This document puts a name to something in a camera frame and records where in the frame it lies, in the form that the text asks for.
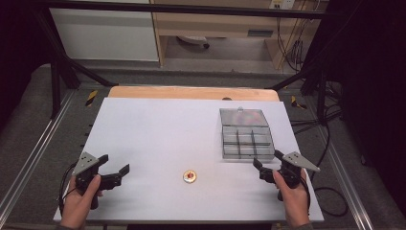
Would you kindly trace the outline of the person's right hand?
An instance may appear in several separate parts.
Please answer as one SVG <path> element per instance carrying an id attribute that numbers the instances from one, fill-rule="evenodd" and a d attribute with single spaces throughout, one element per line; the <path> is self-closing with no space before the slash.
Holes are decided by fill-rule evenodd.
<path id="1" fill-rule="evenodd" d="M 277 188 L 282 193 L 285 219 L 289 227 L 310 223 L 308 216 L 308 197 L 305 187 L 300 184 L 297 188 L 291 189 L 287 186 L 279 172 L 273 172 L 273 177 Z"/>

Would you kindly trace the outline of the aluminium rail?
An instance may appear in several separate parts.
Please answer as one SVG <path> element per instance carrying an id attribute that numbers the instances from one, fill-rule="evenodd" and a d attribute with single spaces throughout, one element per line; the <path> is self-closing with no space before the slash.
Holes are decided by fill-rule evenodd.
<path id="1" fill-rule="evenodd" d="M 0 229 L 62 121 L 75 90 L 67 90 L 53 118 L 38 106 L 21 105 L 0 133 Z"/>
<path id="2" fill-rule="evenodd" d="M 344 197 L 345 203 L 349 207 L 349 214 L 352 216 L 357 229 L 373 230 L 370 216 L 333 144 L 329 133 L 330 128 L 328 126 L 318 126 L 317 130 L 326 150 L 326 155 L 321 165 L 328 164 L 333 171 L 333 178 L 338 182 L 339 193 Z"/>

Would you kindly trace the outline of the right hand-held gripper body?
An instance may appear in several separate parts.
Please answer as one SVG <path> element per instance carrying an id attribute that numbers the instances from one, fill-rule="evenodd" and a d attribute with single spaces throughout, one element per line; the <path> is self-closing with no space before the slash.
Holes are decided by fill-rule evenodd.
<path id="1" fill-rule="evenodd" d="M 285 183 L 291 189 L 295 189 L 299 184 L 303 184 L 305 188 L 306 182 L 301 177 L 302 169 L 307 169 L 313 172 L 319 172 L 320 168 L 307 160 L 301 154 L 293 151 L 285 154 L 281 161 L 281 168 L 278 172 L 283 177 Z M 262 173 L 259 173 L 259 179 L 266 181 L 267 183 L 276 184 L 273 177 L 273 170 L 262 166 Z"/>

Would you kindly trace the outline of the wooden table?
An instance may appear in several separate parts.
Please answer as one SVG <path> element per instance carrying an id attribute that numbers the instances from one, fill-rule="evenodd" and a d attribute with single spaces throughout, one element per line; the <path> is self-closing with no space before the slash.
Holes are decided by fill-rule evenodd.
<path id="1" fill-rule="evenodd" d="M 278 93 L 270 89 L 186 86 L 114 86 L 108 97 L 267 102 L 280 100 Z"/>

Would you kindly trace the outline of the wall power outlet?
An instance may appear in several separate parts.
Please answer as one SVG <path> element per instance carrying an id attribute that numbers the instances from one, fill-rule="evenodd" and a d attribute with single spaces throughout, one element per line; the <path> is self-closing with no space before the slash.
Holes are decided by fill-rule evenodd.
<path id="1" fill-rule="evenodd" d="M 295 0 L 271 0 L 269 8 L 276 10 L 291 10 L 294 3 Z"/>

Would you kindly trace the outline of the black metal stand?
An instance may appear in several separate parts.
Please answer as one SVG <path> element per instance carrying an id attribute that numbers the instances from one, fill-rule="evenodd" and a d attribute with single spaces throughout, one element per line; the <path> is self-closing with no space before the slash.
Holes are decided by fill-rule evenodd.
<path id="1" fill-rule="evenodd" d="M 105 80 L 91 72 L 75 60 L 68 57 L 58 35 L 55 23 L 48 9 L 37 8 L 33 10 L 33 16 L 41 33 L 46 37 L 48 54 L 51 64 L 53 108 L 51 118 L 54 119 L 61 110 L 60 81 L 64 81 L 69 89 L 78 89 L 80 81 L 76 71 L 81 72 L 91 80 L 103 86 L 117 86 L 117 83 Z"/>
<path id="2" fill-rule="evenodd" d="M 311 63 L 303 68 L 298 74 L 283 80 L 273 86 L 270 86 L 271 90 L 279 91 L 287 85 L 304 79 L 304 84 L 301 88 L 302 94 L 309 95 L 314 90 L 317 91 L 317 106 L 316 116 L 319 122 L 325 126 L 327 124 L 327 115 L 325 114 L 325 102 L 326 102 L 326 89 L 327 89 L 327 74 L 323 64 Z"/>

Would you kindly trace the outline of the clear plastic compartment box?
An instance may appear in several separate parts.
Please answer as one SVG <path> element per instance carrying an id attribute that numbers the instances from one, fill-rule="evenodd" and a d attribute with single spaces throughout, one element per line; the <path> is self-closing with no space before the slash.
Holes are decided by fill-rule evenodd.
<path id="1" fill-rule="evenodd" d="M 261 109 L 220 108 L 219 113 L 224 159 L 274 158 L 270 126 Z"/>

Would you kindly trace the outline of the white table board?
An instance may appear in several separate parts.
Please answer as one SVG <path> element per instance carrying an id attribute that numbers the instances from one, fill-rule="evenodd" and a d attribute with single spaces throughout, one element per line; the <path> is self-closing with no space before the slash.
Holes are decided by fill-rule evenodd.
<path id="1" fill-rule="evenodd" d="M 298 145 L 281 102 L 106 98 L 85 151 L 109 160 L 102 174 L 125 165 L 122 185 L 107 191 L 90 222 L 271 222 L 284 218 L 274 185 L 249 160 L 222 157 L 220 108 L 261 109 L 274 146 Z M 188 184 L 183 173 L 193 170 Z"/>

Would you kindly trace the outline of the light wooden desk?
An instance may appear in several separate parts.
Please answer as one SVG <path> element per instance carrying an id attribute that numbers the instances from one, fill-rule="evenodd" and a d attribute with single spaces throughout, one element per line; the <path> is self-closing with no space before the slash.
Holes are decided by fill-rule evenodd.
<path id="1" fill-rule="evenodd" d="M 152 4 L 270 9 L 271 0 L 149 0 Z M 324 0 L 295 0 L 293 11 L 323 12 Z M 274 68 L 286 61 L 294 42 L 309 42 L 320 21 L 296 18 L 266 18 L 257 16 L 212 15 L 155 12 L 152 15 L 157 38 L 158 57 L 165 62 L 168 39 L 171 36 L 238 37 L 262 39 Z"/>

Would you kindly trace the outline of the dark curtain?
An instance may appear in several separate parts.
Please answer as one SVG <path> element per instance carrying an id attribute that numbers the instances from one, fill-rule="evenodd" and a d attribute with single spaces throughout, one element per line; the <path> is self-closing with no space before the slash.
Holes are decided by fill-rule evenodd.
<path id="1" fill-rule="evenodd" d="M 0 130 L 49 58 L 28 0 L 0 0 Z"/>
<path id="2" fill-rule="evenodd" d="M 350 20 L 331 76 L 360 151 L 406 217 L 406 0 L 330 0 Z"/>

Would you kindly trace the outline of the yellow black tape marker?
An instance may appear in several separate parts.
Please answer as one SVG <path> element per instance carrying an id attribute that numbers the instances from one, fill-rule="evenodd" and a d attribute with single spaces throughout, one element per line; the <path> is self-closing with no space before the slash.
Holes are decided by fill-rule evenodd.
<path id="1" fill-rule="evenodd" d="M 291 96 L 291 106 L 299 107 L 300 109 L 307 109 L 307 106 L 305 104 L 298 103 L 295 96 Z"/>
<path id="2" fill-rule="evenodd" d="M 94 99 L 96 98 L 97 94 L 98 94 L 98 90 L 92 90 L 86 100 L 85 106 L 91 106 Z"/>

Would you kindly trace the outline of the gold round badge red centre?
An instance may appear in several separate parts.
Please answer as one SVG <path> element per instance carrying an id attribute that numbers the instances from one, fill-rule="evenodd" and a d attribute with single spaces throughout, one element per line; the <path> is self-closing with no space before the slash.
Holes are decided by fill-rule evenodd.
<path id="1" fill-rule="evenodd" d="M 196 180 L 196 178 L 197 174 L 193 170 L 187 170 L 183 173 L 183 180 L 188 184 L 193 183 Z"/>

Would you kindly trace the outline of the black horizontal frame bar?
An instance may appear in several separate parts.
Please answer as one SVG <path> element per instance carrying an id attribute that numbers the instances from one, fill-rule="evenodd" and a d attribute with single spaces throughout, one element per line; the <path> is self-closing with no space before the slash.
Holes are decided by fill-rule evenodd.
<path id="1" fill-rule="evenodd" d="M 305 19 L 330 19 L 340 17 L 339 13 L 323 12 L 323 11 L 265 10 L 265 9 L 232 8 L 232 7 L 95 2 L 95 1 L 74 1 L 74 0 L 37 0 L 37 3 L 47 8 L 91 10 L 91 11 L 167 12 L 167 13 L 240 15 L 240 16 L 305 18 Z"/>

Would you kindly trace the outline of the white cabinet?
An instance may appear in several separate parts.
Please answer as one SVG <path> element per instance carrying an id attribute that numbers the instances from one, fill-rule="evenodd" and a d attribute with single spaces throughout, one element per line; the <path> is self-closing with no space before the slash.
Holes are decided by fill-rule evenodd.
<path id="1" fill-rule="evenodd" d="M 50 12 L 70 58 L 158 60 L 150 12 L 65 9 Z"/>

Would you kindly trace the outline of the person's left hand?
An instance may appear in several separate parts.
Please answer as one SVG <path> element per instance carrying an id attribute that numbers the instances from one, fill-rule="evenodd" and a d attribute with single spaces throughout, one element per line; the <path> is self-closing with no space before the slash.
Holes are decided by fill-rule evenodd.
<path id="1" fill-rule="evenodd" d="M 102 196 L 102 193 L 99 191 L 100 183 L 101 176 L 96 174 L 82 195 L 76 189 L 76 178 L 74 176 L 71 177 L 69 183 L 70 194 L 65 197 L 60 225 L 74 228 L 85 225 L 94 195 Z"/>

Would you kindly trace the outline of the office chair base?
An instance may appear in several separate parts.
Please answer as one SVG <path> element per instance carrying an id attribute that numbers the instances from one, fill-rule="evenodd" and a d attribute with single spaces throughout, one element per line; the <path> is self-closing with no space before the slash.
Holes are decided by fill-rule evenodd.
<path id="1" fill-rule="evenodd" d="M 200 45 L 205 49 L 210 48 L 210 44 L 208 43 L 208 40 L 204 36 L 182 36 L 179 35 L 178 38 L 184 42 L 194 44 L 194 45 Z"/>

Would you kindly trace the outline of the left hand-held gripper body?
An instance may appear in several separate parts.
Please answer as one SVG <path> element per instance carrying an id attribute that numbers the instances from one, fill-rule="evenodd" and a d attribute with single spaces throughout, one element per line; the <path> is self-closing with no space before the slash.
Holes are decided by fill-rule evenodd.
<path id="1" fill-rule="evenodd" d="M 76 188 L 85 192 L 93 180 L 94 176 L 99 173 L 98 158 L 84 151 L 74 168 L 73 176 L 76 178 Z M 122 176 L 119 172 L 101 176 L 99 191 L 112 190 L 122 185 Z"/>

